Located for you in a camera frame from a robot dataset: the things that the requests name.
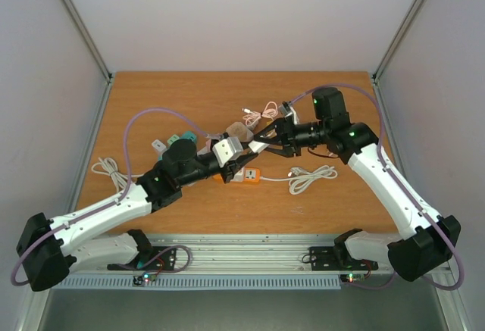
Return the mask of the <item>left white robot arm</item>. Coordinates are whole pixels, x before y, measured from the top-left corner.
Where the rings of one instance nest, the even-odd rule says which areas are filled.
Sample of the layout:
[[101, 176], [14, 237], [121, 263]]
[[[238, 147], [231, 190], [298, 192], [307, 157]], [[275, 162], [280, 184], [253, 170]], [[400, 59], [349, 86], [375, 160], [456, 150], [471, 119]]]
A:
[[30, 217], [17, 243], [19, 261], [11, 283], [41, 292], [89, 263], [146, 268], [153, 251], [142, 231], [114, 238], [101, 235], [173, 204], [184, 186], [215, 175], [228, 183], [258, 154], [236, 137], [217, 141], [204, 154], [198, 153], [193, 141], [178, 139], [151, 170], [123, 191], [73, 213], [48, 219], [40, 212]]

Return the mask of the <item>small white square charger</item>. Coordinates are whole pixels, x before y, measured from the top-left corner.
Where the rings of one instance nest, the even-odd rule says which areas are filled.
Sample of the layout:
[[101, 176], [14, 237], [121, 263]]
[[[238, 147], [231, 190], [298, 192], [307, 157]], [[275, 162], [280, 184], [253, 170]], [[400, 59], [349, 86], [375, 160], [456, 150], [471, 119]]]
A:
[[158, 156], [161, 156], [167, 150], [167, 146], [158, 139], [152, 142], [152, 147]]

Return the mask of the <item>beige cube socket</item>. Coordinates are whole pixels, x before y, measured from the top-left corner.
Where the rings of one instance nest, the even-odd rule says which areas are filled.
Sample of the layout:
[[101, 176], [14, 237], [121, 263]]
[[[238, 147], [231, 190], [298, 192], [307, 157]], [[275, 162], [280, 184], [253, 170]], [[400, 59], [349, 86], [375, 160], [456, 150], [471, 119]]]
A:
[[240, 142], [251, 142], [253, 132], [242, 122], [234, 122], [226, 128], [230, 137], [236, 137]]

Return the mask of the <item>white wall charger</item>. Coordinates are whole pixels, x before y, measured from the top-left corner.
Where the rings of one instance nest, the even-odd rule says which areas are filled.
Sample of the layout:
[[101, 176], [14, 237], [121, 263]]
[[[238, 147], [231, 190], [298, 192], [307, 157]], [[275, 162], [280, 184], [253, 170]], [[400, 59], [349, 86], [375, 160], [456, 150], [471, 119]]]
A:
[[249, 144], [248, 144], [248, 148], [253, 152], [253, 153], [256, 153], [256, 154], [260, 154], [261, 152], [263, 152], [267, 147], [269, 146], [269, 144], [267, 143], [264, 143], [264, 142], [259, 142], [259, 141], [256, 141], [256, 140], [252, 140]]

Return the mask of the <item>pink cube socket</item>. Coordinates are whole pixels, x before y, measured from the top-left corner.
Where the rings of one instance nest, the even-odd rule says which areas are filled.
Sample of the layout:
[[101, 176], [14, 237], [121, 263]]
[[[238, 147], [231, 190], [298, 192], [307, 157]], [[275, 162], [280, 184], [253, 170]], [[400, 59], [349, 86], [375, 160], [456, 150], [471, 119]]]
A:
[[219, 143], [219, 139], [209, 139], [207, 142], [206, 142], [206, 148], [208, 150], [208, 152], [212, 151], [213, 147]]

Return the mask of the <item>white cube socket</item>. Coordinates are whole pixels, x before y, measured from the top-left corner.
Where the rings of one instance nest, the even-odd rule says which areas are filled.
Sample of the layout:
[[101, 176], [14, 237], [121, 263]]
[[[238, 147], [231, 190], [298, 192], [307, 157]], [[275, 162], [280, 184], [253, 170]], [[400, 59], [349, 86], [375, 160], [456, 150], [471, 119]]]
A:
[[245, 179], [245, 168], [243, 167], [238, 172], [234, 174], [233, 181], [236, 183], [241, 183]]

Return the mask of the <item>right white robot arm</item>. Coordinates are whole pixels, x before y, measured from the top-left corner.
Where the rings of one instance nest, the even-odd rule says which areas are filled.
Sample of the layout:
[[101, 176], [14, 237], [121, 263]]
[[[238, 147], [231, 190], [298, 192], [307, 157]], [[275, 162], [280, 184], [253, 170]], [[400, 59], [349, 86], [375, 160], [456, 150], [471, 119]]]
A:
[[269, 151], [286, 158], [299, 156], [304, 147], [325, 145], [357, 173], [391, 216], [398, 232], [385, 236], [350, 230], [334, 240], [335, 261], [342, 268], [359, 261], [390, 265], [404, 280], [413, 282], [450, 258], [464, 269], [455, 246], [461, 225], [453, 216], [444, 217], [412, 188], [389, 159], [382, 136], [365, 123], [353, 123], [338, 87], [319, 86], [308, 92], [316, 120], [299, 123], [291, 101], [284, 102], [282, 116], [256, 133], [249, 143], [254, 153]]

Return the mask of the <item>green wall charger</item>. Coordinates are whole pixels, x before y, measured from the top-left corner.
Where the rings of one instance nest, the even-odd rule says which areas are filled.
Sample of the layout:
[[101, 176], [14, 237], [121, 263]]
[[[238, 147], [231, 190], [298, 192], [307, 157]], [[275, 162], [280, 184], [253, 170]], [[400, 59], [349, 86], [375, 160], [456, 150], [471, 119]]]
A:
[[168, 146], [172, 146], [177, 140], [180, 140], [180, 137], [176, 134], [173, 134], [168, 140]]

